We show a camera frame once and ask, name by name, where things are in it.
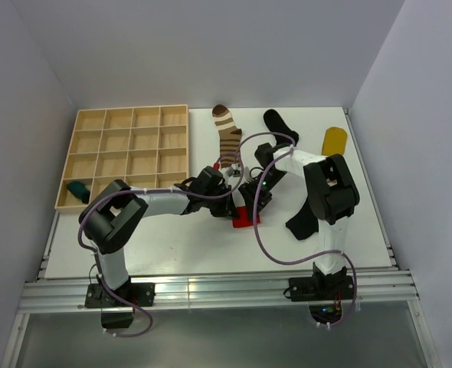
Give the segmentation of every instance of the wall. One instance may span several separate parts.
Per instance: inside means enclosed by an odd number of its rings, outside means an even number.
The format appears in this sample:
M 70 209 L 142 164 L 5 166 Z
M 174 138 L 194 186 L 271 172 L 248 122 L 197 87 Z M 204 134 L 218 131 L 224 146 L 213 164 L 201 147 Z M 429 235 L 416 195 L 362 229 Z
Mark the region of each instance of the wall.
M 452 2 L 405 2 L 352 122 L 397 259 L 452 367 Z
M 352 106 L 403 0 L 12 0 L 80 107 Z
M 0 361 L 41 262 L 73 116 L 13 4 L 0 0 Z

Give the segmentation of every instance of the purple cable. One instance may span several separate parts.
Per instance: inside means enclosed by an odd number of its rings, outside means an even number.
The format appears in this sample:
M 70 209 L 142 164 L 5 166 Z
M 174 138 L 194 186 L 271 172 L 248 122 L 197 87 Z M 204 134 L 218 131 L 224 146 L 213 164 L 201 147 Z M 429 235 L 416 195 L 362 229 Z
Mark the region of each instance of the purple cable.
M 222 199 L 226 196 L 229 196 L 232 192 L 234 192 L 241 184 L 241 180 L 243 179 L 244 176 L 244 168 L 243 168 L 243 162 L 241 160 L 241 157 L 238 155 L 240 152 L 241 147 L 249 140 L 251 140 L 252 138 L 256 137 L 256 136 L 264 136 L 264 135 L 273 135 L 273 136 L 283 136 L 287 139 L 289 139 L 291 141 L 291 143 L 293 144 L 293 146 L 296 144 L 296 142 L 294 141 L 294 139 L 291 136 L 288 136 L 286 134 L 283 133 L 274 133 L 274 132 L 263 132 L 263 133 L 255 133 L 252 134 L 251 136 L 247 137 L 244 141 L 242 141 L 240 143 L 240 145 L 238 146 L 238 148 L 236 149 L 235 152 L 233 153 L 225 153 L 223 156 L 221 156 L 216 162 L 219 163 L 219 160 L 225 156 L 232 156 L 235 158 L 236 162 L 239 162 L 241 164 L 241 174 L 240 174 L 240 179 L 237 181 L 236 186 L 234 186 L 229 192 L 226 192 L 225 194 L 221 194 L 221 195 L 200 195 L 200 194 L 196 194 L 196 193 L 190 193 L 190 192 L 183 192 L 180 190 L 174 191 L 174 193 L 178 193 L 184 196 L 193 196 L 196 198 L 200 198 L 200 199 L 210 199 L 210 200 L 215 200 L 215 199 Z M 257 187 L 257 191 L 255 192 L 255 199 L 254 199 L 254 233 L 255 233 L 255 238 L 257 239 L 258 245 L 260 246 L 261 251 L 267 256 L 267 258 L 269 258 L 271 261 L 278 263 L 279 265 L 298 265 L 300 263 L 309 261 L 311 259 L 317 258 L 319 256 L 322 255 L 327 255 L 327 254 L 340 254 L 341 256 L 343 256 L 347 262 L 350 265 L 350 268 L 352 269 L 352 274 L 354 277 L 354 297 L 352 299 L 352 303 L 350 304 L 349 310 L 344 313 L 342 315 L 342 317 L 340 318 L 340 320 L 338 320 L 337 322 L 333 323 L 332 326 L 335 326 L 337 324 L 339 324 L 340 322 L 342 322 L 343 320 L 346 319 L 346 316 L 348 316 L 354 306 L 355 306 L 355 299 L 357 298 L 357 277 L 355 274 L 355 267 L 354 264 L 352 263 L 352 261 L 350 260 L 349 257 L 347 257 L 347 255 L 345 253 L 342 253 L 341 251 L 336 251 L 336 250 L 332 250 L 332 251 L 321 251 L 320 253 L 316 253 L 314 255 L 310 255 L 309 257 L 305 257 L 302 258 L 298 261 L 280 261 L 276 258 L 274 258 L 272 255 L 270 255 L 267 251 L 267 249 L 264 247 L 264 244 L 262 243 L 261 239 L 260 239 L 260 234 L 258 232 L 258 224 L 257 224 L 257 206 L 258 206 L 258 199 L 260 197 L 260 189 L 261 189 L 261 183 L 265 180 L 265 177 L 267 176 L 269 170 L 275 165 L 276 162 L 278 162 L 279 160 L 281 160 L 282 158 L 289 156 L 290 154 L 292 154 L 293 152 L 293 148 L 291 148 L 287 153 L 284 153 L 283 155 L 277 157 L 274 161 L 272 161 L 269 165 L 267 165 L 267 167 L 265 168 L 264 172 L 262 173 L 262 176 L 260 178 L 258 187 Z M 155 193 L 155 194 L 160 194 L 160 193 L 170 193 L 172 192 L 170 189 L 147 189 L 146 193 Z M 100 260 L 98 259 L 98 254 L 97 254 L 97 250 L 94 247 L 91 247 L 89 245 L 84 244 L 83 242 L 83 230 L 85 228 L 85 226 L 88 223 L 88 219 L 91 217 L 91 215 L 93 213 L 95 213 L 95 211 L 105 202 L 109 201 L 112 198 L 115 198 L 117 196 L 124 196 L 124 195 L 128 195 L 128 194 L 145 194 L 145 191 L 143 189 L 131 189 L 131 190 L 123 190 L 121 192 L 115 192 L 112 194 L 109 194 L 107 197 L 102 198 L 99 202 L 97 202 L 91 209 L 90 211 L 87 212 L 87 214 L 85 215 L 85 217 L 83 218 L 83 220 L 80 223 L 80 228 L 78 229 L 78 235 L 77 235 L 77 239 L 78 239 L 78 244 L 82 247 L 85 248 L 89 251 L 92 251 L 94 256 L 95 256 L 95 261 L 97 263 L 97 269 L 99 274 L 102 274 L 102 268 L 100 266 Z M 108 284 L 105 282 L 103 276 L 100 278 L 100 280 L 102 281 L 102 285 L 105 288 L 106 292 L 113 298 L 115 298 L 117 301 L 133 308 L 136 309 L 138 311 L 140 311 L 141 313 L 145 314 L 148 318 L 149 318 L 149 325 L 147 328 L 145 328 L 144 330 L 138 332 L 138 333 L 115 333 L 116 337 L 138 337 L 141 336 L 143 334 L 145 334 L 146 332 L 148 332 L 151 329 L 152 326 L 152 315 L 147 311 L 142 309 L 141 307 L 126 301 L 125 299 L 119 297 L 117 294 L 115 294 L 110 287 L 108 286 Z

